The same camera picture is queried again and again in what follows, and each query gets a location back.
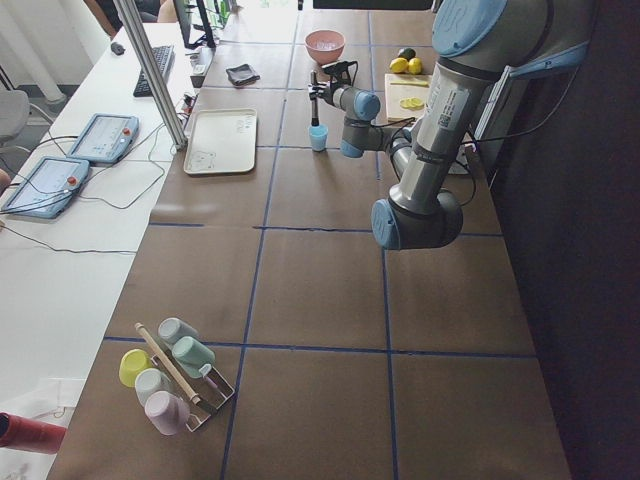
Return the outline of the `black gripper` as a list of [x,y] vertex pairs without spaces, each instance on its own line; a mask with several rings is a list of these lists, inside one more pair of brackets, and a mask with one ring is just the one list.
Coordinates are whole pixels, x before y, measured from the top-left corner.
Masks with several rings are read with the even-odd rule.
[[328,105],[338,109],[345,109],[342,97],[347,90],[348,86],[343,84],[318,84],[308,86],[308,93],[314,94],[309,96],[312,102],[325,101]]

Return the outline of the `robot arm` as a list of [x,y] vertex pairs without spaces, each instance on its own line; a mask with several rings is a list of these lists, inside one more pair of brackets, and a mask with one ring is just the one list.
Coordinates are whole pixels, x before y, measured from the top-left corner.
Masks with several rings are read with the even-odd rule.
[[505,68],[546,76],[579,65],[596,16],[594,1],[426,1],[412,10],[435,14],[438,53],[424,115],[411,129],[373,125],[379,98],[341,81],[311,85],[345,113],[341,152],[352,158],[385,151],[400,176],[374,203],[373,235],[387,250],[439,248],[460,233],[463,213],[442,184],[456,160],[485,90]]

